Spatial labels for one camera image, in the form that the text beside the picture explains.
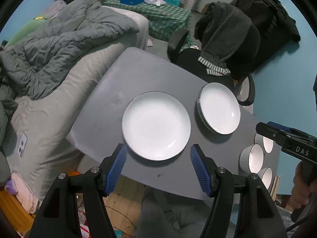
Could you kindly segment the person's right hand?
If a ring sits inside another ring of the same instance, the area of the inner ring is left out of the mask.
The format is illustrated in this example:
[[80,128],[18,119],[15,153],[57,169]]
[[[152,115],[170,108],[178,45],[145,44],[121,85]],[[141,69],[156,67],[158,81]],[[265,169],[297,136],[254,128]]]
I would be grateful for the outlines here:
[[301,176],[303,164],[300,162],[295,170],[293,183],[294,187],[291,191],[290,206],[293,209],[299,209],[302,205],[307,205],[309,195],[316,192],[316,179],[308,185]]

